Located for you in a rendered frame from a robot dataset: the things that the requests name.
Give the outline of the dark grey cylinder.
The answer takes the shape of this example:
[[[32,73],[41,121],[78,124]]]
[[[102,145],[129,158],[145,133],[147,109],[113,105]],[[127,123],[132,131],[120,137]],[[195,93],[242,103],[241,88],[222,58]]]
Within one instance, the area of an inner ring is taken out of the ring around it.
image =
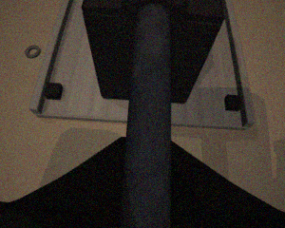
[[[170,11],[142,5],[128,90],[119,228],[170,228]]]

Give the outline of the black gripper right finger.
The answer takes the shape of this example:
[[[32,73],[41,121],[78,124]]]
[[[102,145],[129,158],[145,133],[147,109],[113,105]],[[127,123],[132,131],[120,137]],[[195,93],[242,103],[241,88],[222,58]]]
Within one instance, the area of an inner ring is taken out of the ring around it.
[[[170,141],[170,228],[285,228],[285,212]]]

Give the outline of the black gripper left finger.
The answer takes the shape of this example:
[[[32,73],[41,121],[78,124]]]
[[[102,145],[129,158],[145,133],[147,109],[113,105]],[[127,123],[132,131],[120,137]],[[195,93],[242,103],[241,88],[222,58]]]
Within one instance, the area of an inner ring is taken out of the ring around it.
[[[124,137],[61,178],[15,201],[0,201],[0,228],[119,228]]]

